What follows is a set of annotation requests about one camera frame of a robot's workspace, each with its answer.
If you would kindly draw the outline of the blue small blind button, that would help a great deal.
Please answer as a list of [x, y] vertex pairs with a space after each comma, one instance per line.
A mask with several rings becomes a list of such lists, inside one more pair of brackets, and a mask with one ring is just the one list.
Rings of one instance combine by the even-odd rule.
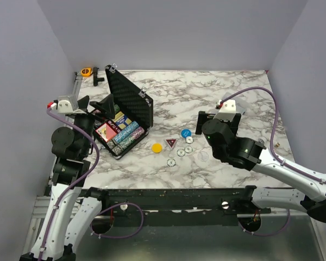
[[192, 133], [191, 133], [191, 131], [189, 130], [189, 129], [183, 129], [182, 131], [181, 131], [181, 136], [184, 138], [184, 139], [186, 139], [187, 137], [189, 137], [189, 136], [191, 136], [192, 135]]

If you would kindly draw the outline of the red triangular dealer button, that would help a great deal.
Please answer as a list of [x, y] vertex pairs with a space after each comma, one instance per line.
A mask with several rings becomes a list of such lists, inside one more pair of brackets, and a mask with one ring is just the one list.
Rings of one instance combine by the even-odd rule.
[[165, 139], [165, 142], [167, 143], [167, 146], [172, 150], [176, 146], [177, 139], [176, 138], [168, 138], [168, 139]]

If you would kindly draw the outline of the yellow round button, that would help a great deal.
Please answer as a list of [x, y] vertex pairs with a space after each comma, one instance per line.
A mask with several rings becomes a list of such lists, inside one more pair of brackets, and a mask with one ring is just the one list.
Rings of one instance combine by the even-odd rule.
[[160, 153], [162, 151], [162, 145], [159, 143], [152, 145], [152, 152], [154, 153]]

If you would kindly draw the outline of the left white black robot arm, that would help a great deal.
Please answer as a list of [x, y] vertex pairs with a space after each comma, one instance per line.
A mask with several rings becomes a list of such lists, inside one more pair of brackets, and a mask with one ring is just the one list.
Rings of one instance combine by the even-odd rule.
[[110, 202], [103, 193], [88, 194], [72, 215], [85, 178], [99, 162], [99, 148], [92, 134], [96, 120], [115, 117], [112, 94], [100, 102], [89, 96], [78, 100], [60, 96], [47, 106], [47, 114], [64, 123], [51, 137], [53, 166], [51, 197], [40, 233], [31, 250], [21, 260], [75, 260], [76, 251], [95, 216], [105, 214]]

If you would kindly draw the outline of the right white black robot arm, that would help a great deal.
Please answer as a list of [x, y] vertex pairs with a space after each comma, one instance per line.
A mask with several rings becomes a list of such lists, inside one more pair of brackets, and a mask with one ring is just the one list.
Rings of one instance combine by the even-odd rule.
[[326, 174], [307, 169], [275, 156], [265, 145], [238, 137], [241, 115], [222, 121], [214, 114], [198, 113], [196, 134], [204, 135], [212, 155], [234, 168], [254, 171], [285, 183], [287, 188], [255, 188], [239, 199], [240, 209], [251, 213], [257, 208], [293, 209], [326, 223]]

